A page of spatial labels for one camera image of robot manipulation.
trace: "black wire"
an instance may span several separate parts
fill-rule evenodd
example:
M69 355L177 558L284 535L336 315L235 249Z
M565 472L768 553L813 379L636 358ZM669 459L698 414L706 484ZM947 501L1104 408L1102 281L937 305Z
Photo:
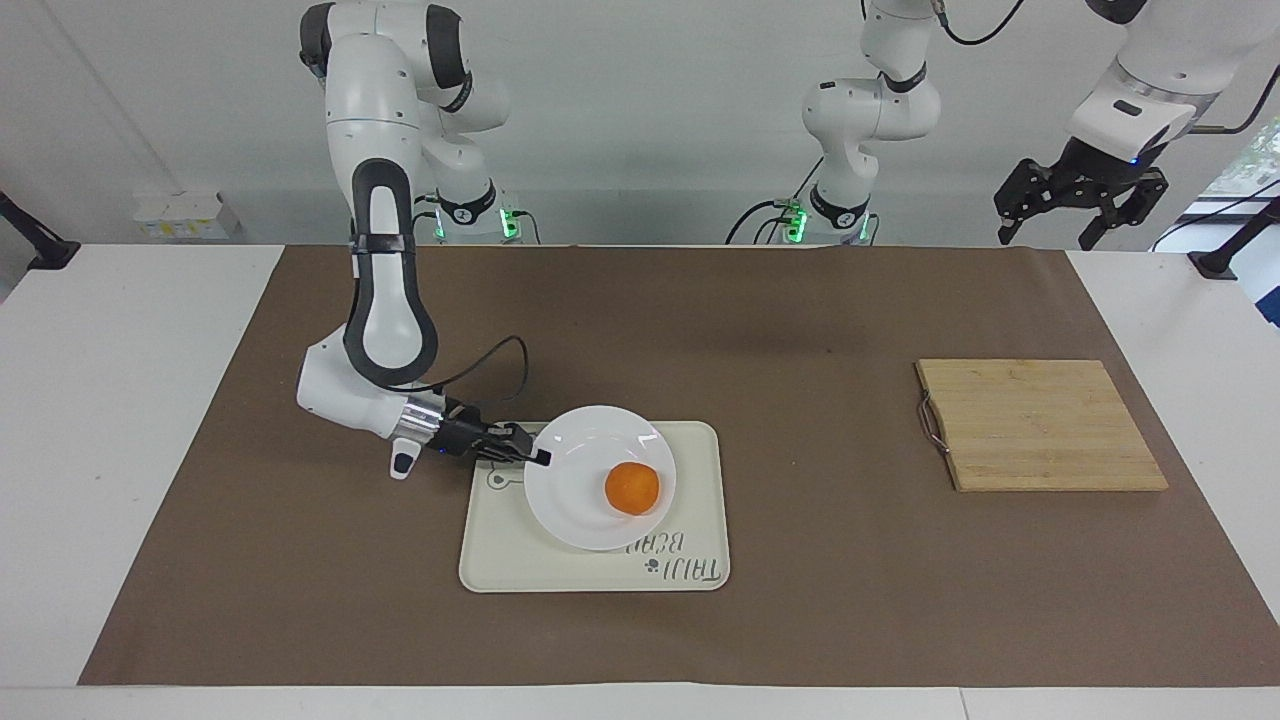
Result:
M472 363L471 365L468 365L465 370L462 370L461 373L456 373L453 375L449 375L448 378L444 378L443 380L438 380L438 382L434 382L434 383L426 383L426 384L422 384L420 387L387 387L387 386L379 386L379 387L381 387L383 389L389 389L392 392L407 392L407 393L424 392L424 391L440 392L447 386L453 384L457 380L461 380L462 378L465 378L468 374L471 374L476 368L479 368L480 365L484 365L485 361L489 360L489 357L493 357L494 352L498 352L499 350L502 350L502 347L504 345L507 345L508 342L515 342L515 343L520 345L521 363L524 364L524 369L521 370L521 374L520 374L520 387L517 387L516 392L508 395L507 397L502 397L499 400L485 400L485 401L481 401L481 402L471 402L470 405L477 405L479 406L481 404L492 404L492 402L511 402L512 400L516 400L517 397L520 397L520 393L525 392L525 386L529 384L529 346L525 343L525 340L522 337L517 336L517 334L509 334L509 336L502 338L500 341L498 341L498 345L494 345L493 347L490 347L488 352L485 352L484 355L481 355L479 360L476 360L475 363Z
M534 241L536 241L538 245L541 245L543 243L543 233L538 232L538 218L535 218L534 214L529 213L527 210L525 211L525 214L529 215L529 222L534 223Z
M966 45L966 46L972 47L974 45L982 45L983 42L987 42L992 37L996 37L997 35L1000 35L1000 32L1002 29L1005 29L1005 26L1009 24L1009 20L1014 19L1014 15L1018 14L1018 10L1023 6L1023 3L1025 3L1025 1L1027 0L1018 0L1016 3L1014 3L1014 6L1009 10L1009 14L1005 15L1005 19L1000 20L1000 24L996 26L996 29L988 32L987 35L979 37L978 40L965 40L964 37L960 37L955 32L952 32L951 31L951 22L947 20L947 14L946 13L940 13L938 14L938 22L942 24L942 29L947 33L947 37L950 37L951 40L959 42L960 45Z
M1225 208L1219 208L1217 210L1213 210L1212 213L1201 215L1198 218L1193 218L1190 220L1187 220L1185 223L1181 223L1179 225L1174 225L1174 227L1169 228L1167 231L1165 231L1165 234L1162 234L1162 236L1160 236L1160 237L1156 238L1156 242L1152 243L1151 249L1148 249L1147 252L1155 252L1156 249L1160 247L1160 242L1162 240L1165 240L1166 237L1174 234L1175 232L1185 228L1187 225L1194 225L1196 223L1198 223L1201 220L1207 220L1207 219L1210 219L1210 218L1212 218L1215 215L1221 215L1222 213L1226 213L1228 210L1230 210L1231 208L1235 208L1236 205L1239 205L1242 202L1248 202L1249 200L1256 199L1257 196L1262 195L1263 192L1271 190L1272 187L1275 187L1277 184L1280 184L1280 178L1276 178L1276 179L1268 182L1266 186L1263 186L1261 190L1256 191L1253 195L1249 195L1247 197L1242 197L1242 199L1236 200L1235 202L1231 202L1230 205L1228 205Z
M425 211L425 213L419 213L417 215L413 215L413 219L412 219L412 222L410 223L410 227L415 227L415 225L417 225L417 222L419 222L420 219L422 219L422 218L434 218L434 217L435 217L435 213L434 213L433 210L428 210L428 211ZM355 229L352 229L352 231L351 231L351 233L352 233L352 234L356 234L356 231L355 231Z
M760 242L760 233L764 232L764 228L767 228L768 225L772 224L772 225L774 225L773 229L778 229L777 225L781 224L781 223L782 223L782 220L778 219L778 218L769 218L768 220L764 220L763 223L760 223L760 227L755 229L755 237L751 238L751 245L759 245L759 242ZM769 240L773 240L773 233L769 233Z
M1240 135L1245 128L1253 124L1253 120L1258 119L1258 113L1262 111L1262 106L1267 104L1267 99L1271 97L1271 90L1276 86L1276 79L1280 79L1280 65L1271 70L1271 79L1267 81L1266 87L1262 88L1262 95L1258 96L1258 101L1253 105L1253 111L1249 117L1244 119L1243 123L1229 128L1225 126L1196 126L1192 128L1190 135Z
M742 215L737 219L737 222L733 223L733 228L728 231L728 234L724 236L724 245L730 245L731 242L733 242L733 236L737 234L737 228L742 227L742 223L745 223L748 218L750 218L755 213L759 213L760 210L764 210L765 208L772 208L772 206L773 206L773 200L763 200L748 208L746 211L742 213Z
M879 214L878 213L872 213L870 215L867 217L867 222L868 223L872 222L872 220L876 220L876 229L873 229L870 232L870 242L867 243L867 247L870 247L870 246L876 245L876 236L879 234L879 222L881 222L879 220Z
M812 168L809 168L809 174L806 174L804 179L800 181L800 186L796 187L796 191L791 193L791 200L800 197L800 192L804 190L804 186L809 184L809 181L813 178L813 174L818 172L819 165L822 165L822 158L818 158L818 161L814 163ZM778 213L778 220L782 220L786 213L787 211L783 208L782 211ZM773 225L773 229L769 231L769 240L764 241L764 245L773 245L773 233L776 233L777 231L778 225Z

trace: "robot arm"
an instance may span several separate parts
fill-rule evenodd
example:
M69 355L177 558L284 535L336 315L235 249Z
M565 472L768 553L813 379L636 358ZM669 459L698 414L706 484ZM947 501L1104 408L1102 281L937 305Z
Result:
M1229 0L1087 0L1124 24L1128 38L1066 123L1062 155L1042 167L1024 159L996 192L1000 241L1055 208L1097 208L1080 234L1140 224L1169 183L1157 156L1187 135L1235 76L1248 53L1280 27L1280 3ZM1117 197L1129 193L1117 208Z
M863 142L924 137L937 126L941 100L924 64L933 26L929 0L870 0L861 47L879 76L823 82L805 96L804 124L823 150L818 179L803 197L806 236L856 237L879 172Z
M516 236L506 193L494 183L484 152L463 133L503 126L511 114L507 86L470 69L462 19L448 8L426 9L426 44L434 87L421 88L422 155L440 204L436 234L467 242L506 242Z
M422 378L438 347L415 264L424 126L445 133L451 123L474 128L506 119L504 92L475 91L458 18L438 5L316 5L302 18L301 38L302 60L325 88L329 156L353 224L356 290L346 325L307 350L298 405L392 439L397 479L408 475L424 447L549 462L530 457L532 439L518 427L484 423L476 409L445 398L440 388L406 387Z

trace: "brown paper mat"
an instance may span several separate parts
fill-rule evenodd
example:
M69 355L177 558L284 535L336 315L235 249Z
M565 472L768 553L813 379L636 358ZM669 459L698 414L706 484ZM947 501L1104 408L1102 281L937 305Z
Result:
M506 416L719 432L733 573L652 594L462 588L468 464L392 482L384 441L293 402L348 268L285 250L81 683L1280 684L1280 629L1062 254L425 250L439 373L532 348ZM919 357L1102 360L1170 489L956 493Z

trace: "orange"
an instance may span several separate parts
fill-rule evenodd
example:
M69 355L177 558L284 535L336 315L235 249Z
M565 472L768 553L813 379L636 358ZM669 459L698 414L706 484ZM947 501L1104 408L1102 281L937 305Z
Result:
M658 502L658 473L640 462L622 462L604 479L609 505L628 515L644 515Z

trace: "white plate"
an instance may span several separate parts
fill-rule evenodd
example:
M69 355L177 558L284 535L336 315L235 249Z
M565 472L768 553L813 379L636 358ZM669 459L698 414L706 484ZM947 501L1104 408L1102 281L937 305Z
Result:
M676 496L676 460L648 420L621 407L591 405L552 420L534 441L552 454L548 468L525 464L525 497L547 532L584 550L631 544L658 527ZM620 462L644 462L658 473L658 502L644 515L609 505L604 479Z

